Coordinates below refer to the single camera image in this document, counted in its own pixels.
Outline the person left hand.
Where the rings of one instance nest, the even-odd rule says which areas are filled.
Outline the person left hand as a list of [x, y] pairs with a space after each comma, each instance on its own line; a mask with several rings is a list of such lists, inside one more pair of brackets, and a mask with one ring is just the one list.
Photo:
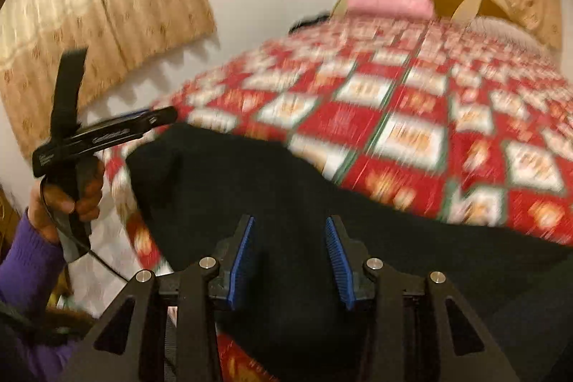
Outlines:
[[67, 220], [69, 215], [76, 216], [82, 222], [98, 218], [105, 168], [97, 157], [93, 161], [95, 167], [78, 201], [49, 182], [38, 180], [32, 188], [27, 217], [31, 226], [46, 241], [59, 243], [58, 221]]

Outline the purple sleeve forearm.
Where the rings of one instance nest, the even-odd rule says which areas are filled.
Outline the purple sleeve forearm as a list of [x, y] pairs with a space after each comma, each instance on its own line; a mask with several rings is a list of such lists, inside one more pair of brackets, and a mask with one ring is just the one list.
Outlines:
[[56, 381], [94, 319], [78, 311], [47, 306], [64, 267], [62, 247], [42, 235], [49, 216], [31, 208], [19, 221], [14, 242], [1, 263], [1, 379]]

